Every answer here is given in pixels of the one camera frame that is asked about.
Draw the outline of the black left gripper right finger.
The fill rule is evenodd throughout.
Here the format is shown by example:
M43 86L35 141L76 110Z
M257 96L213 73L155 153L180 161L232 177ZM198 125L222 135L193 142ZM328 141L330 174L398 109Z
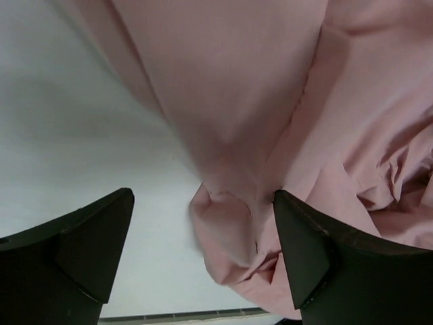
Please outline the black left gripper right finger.
M284 190L273 208L303 324L432 323L432 251L358 230Z

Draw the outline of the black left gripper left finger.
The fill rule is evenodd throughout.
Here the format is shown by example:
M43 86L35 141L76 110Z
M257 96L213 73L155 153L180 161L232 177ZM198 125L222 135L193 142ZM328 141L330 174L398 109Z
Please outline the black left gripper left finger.
M1 239L2 324L97 324L110 298L135 197L121 188Z

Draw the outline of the pink trousers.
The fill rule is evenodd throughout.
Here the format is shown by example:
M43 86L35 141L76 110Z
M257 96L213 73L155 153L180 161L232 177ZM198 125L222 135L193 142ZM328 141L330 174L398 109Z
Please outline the pink trousers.
M62 1L184 145L213 280L299 319L272 208L285 189L432 247L431 1Z

